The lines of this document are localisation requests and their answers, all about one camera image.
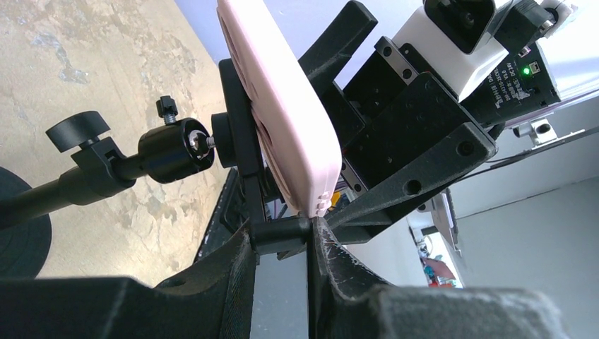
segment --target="stained floor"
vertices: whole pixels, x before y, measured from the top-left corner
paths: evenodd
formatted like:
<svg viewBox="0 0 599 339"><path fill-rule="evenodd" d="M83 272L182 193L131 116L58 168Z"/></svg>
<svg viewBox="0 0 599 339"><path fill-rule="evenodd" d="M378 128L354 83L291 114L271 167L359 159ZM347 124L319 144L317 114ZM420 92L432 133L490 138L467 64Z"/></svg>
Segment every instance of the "stained floor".
<svg viewBox="0 0 599 339"><path fill-rule="evenodd" d="M0 4L0 166L32 186L74 166L45 131L99 111L124 154L161 125L155 101L209 125L225 106L216 65L172 0L10 0ZM129 275L155 285L186 268L226 172L127 192L52 213L40 277Z"/></svg>

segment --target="black plastic part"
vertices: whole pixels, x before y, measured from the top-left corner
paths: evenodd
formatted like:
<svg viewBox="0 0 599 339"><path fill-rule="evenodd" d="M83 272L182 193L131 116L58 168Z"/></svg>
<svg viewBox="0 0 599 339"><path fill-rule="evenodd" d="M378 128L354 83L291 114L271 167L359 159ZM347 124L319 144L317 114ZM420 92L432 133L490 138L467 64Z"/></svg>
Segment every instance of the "black plastic part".
<svg viewBox="0 0 599 339"><path fill-rule="evenodd" d="M122 180L112 164L124 155L112 138L105 138L72 156L78 167L58 180L0 201L0 229L46 215L69 205L88 205L132 187L135 180Z"/></svg>
<svg viewBox="0 0 599 339"><path fill-rule="evenodd" d="M391 226L393 221L384 211L370 213L360 218L355 218L343 223L340 227L358 227L358 226Z"/></svg>
<svg viewBox="0 0 599 339"><path fill-rule="evenodd" d="M233 146L231 126L229 125L229 114L213 114L210 120L212 121L214 144L216 144L216 153L220 164L224 168L235 166L237 161L235 160L235 147Z"/></svg>
<svg viewBox="0 0 599 339"><path fill-rule="evenodd" d="M523 70L536 63L540 72ZM487 79L462 101L462 105L484 127L515 119L559 102L557 86L538 44L525 57L508 56Z"/></svg>
<svg viewBox="0 0 599 339"><path fill-rule="evenodd" d="M60 153L80 145L82 148L97 142L97 137L110 127L96 111L75 114L46 131L50 141Z"/></svg>
<svg viewBox="0 0 599 339"><path fill-rule="evenodd" d="M373 53L343 89L345 99L363 116L376 119L407 85L379 53Z"/></svg>
<svg viewBox="0 0 599 339"><path fill-rule="evenodd" d="M499 136L503 133L504 129L505 123L497 124L489 130L489 136L493 138L493 140L497 140L499 139Z"/></svg>
<svg viewBox="0 0 599 339"><path fill-rule="evenodd" d="M553 21L553 15L535 0L519 1L507 14L504 22L495 33L495 39L512 56L539 40L544 32L541 25Z"/></svg>
<svg viewBox="0 0 599 339"><path fill-rule="evenodd" d="M21 178L0 167L0 201L30 189ZM48 215L0 231L0 278L35 278L46 262L51 242L52 225Z"/></svg>
<svg viewBox="0 0 599 339"><path fill-rule="evenodd" d="M343 91L332 83L320 96L322 105L333 124L339 146L343 149L364 129L366 123L360 113L348 102Z"/></svg>
<svg viewBox="0 0 599 339"><path fill-rule="evenodd" d="M5 198L0 201L0 230L71 205L67 197L60 194L59 180Z"/></svg>
<svg viewBox="0 0 599 339"><path fill-rule="evenodd" d="M177 104L169 95L164 95L156 101L156 110L158 111L158 116L161 118L164 118L167 114L174 117L179 114Z"/></svg>
<svg viewBox="0 0 599 339"><path fill-rule="evenodd" d="M155 181L168 184L210 168L214 163L214 149L207 156L199 157L190 144L192 131L209 136L206 128L191 118L157 127L141 136L138 156L143 171Z"/></svg>
<svg viewBox="0 0 599 339"><path fill-rule="evenodd" d="M244 203L239 185L239 175L237 170L232 168L220 191L194 262L219 249L241 228L247 220Z"/></svg>
<svg viewBox="0 0 599 339"><path fill-rule="evenodd" d="M318 96L333 83L377 23L363 4L349 1L299 58L299 65Z"/></svg>
<svg viewBox="0 0 599 339"><path fill-rule="evenodd" d="M459 145L465 141L473 146L472 153L467 156L457 152ZM327 223L339 237L343 235L344 243L368 241L385 230L388 225L349 226L344 227L343 230L337 230L337 227L358 218L367 219L371 213L391 208L401 210L402 215L389 213L392 220L399 220L448 185L480 166L496 152L494 141L475 122L463 123L442 138L438 144L359 196L350 205L331 211L325 217ZM417 182L419 186L416 195L413 195L414 192L410 189L405 189L406 185L412 186L413 182ZM281 252L278 258L289 258L304 249L305 247L296 251Z"/></svg>
<svg viewBox="0 0 599 339"><path fill-rule="evenodd" d="M252 245L260 254L272 254L302 247L310 233L307 218L284 218L251 226Z"/></svg>
<svg viewBox="0 0 599 339"><path fill-rule="evenodd" d="M154 289L131 278L3 280L2 336L249 338L255 272L240 230Z"/></svg>
<svg viewBox="0 0 599 339"><path fill-rule="evenodd" d="M307 275L311 339L552 338L564 334L559 311L538 293L393 286L340 246L322 218L312 220ZM505 303L506 299L516 302ZM529 326L522 326L522 321Z"/></svg>
<svg viewBox="0 0 599 339"><path fill-rule="evenodd" d="M374 97L360 98L361 112L372 122L344 150L368 189L425 154L461 124L473 121L430 73L420 74L394 97L376 99L382 108L370 104Z"/></svg>
<svg viewBox="0 0 599 339"><path fill-rule="evenodd" d="M223 84L225 104L237 157L237 169L242 180L242 191L247 202L251 224L266 221L264 211L264 165L256 123L251 115L249 98L231 59L218 63L220 81Z"/></svg>
<svg viewBox="0 0 599 339"><path fill-rule="evenodd" d="M135 180L148 174L143 169L142 159L139 154L115 162L112 169L117 177L122 180Z"/></svg>
<svg viewBox="0 0 599 339"><path fill-rule="evenodd" d="M274 200L284 200L280 192L279 186L275 181L275 176L270 167L264 170L264 181L262 183L262 194L264 195L264 203L270 203Z"/></svg>

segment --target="black metal rod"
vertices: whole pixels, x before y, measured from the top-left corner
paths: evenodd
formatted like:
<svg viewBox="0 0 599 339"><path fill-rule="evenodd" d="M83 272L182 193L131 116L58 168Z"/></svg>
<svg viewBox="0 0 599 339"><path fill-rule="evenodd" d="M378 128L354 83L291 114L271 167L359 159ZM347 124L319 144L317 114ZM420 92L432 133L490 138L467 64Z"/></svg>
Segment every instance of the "black metal rod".
<svg viewBox="0 0 599 339"><path fill-rule="evenodd" d="M135 180L147 175L139 154L115 162L112 165L112 170L122 180Z"/></svg>
<svg viewBox="0 0 599 339"><path fill-rule="evenodd" d="M18 225L71 205L60 194L59 181L25 191L0 201L0 230Z"/></svg>

